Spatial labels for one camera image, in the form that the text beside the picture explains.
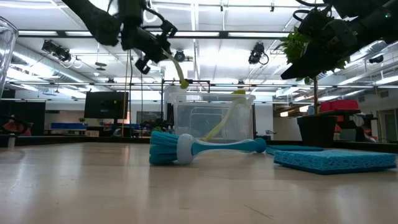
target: monitor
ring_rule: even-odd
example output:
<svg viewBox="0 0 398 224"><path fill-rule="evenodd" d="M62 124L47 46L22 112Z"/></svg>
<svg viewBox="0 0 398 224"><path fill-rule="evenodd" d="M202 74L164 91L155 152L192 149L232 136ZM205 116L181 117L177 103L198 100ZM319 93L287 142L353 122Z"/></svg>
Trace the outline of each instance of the monitor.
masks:
<svg viewBox="0 0 398 224"><path fill-rule="evenodd" d="M128 99L129 93L112 91L88 92L86 95L85 118L127 119Z"/></svg>

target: brush bristles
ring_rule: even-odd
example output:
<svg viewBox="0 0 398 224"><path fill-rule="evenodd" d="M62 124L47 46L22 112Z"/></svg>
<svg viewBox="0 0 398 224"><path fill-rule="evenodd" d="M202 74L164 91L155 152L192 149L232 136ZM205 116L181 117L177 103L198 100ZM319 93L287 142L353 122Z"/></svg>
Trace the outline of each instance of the brush bristles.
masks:
<svg viewBox="0 0 398 224"><path fill-rule="evenodd" d="M160 131L150 136L149 163L152 165L169 164L177 160L178 136Z"/></svg>

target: black planter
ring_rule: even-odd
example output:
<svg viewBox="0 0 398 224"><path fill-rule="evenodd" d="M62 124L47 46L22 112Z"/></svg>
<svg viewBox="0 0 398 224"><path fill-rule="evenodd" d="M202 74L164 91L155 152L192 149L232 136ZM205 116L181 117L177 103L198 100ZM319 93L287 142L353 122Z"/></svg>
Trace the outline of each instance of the black planter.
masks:
<svg viewBox="0 0 398 224"><path fill-rule="evenodd" d="M297 118L304 146L331 147L337 117L304 116Z"/></svg>

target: sponge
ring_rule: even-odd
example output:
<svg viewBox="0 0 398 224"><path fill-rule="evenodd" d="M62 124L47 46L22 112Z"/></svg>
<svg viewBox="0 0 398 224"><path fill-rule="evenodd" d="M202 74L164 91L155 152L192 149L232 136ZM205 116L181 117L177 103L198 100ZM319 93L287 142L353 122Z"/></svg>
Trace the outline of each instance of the sponge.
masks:
<svg viewBox="0 0 398 224"><path fill-rule="evenodd" d="M380 152L329 150L275 151L274 163L314 174L347 174L396 168L396 155Z"/></svg>
<svg viewBox="0 0 398 224"><path fill-rule="evenodd" d="M274 155L276 150L281 151L294 151L294 152L318 152L323 151L322 148L319 147L310 147L310 146L270 146L267 145L266 153Z"/></svg>

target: white brush head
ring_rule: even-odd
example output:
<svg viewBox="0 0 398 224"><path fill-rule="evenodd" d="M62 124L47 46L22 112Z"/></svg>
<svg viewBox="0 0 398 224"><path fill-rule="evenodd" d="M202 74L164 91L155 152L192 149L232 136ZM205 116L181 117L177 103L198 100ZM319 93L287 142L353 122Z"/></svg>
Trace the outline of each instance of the white brush head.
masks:
<svg viewBox="0 0 398 224"><path fill-rule="evenodd" d="M177 160L179 164L189 164L193 160L192 144L195 138L189 134L183 134L178 138L177 142Z"/></svg>

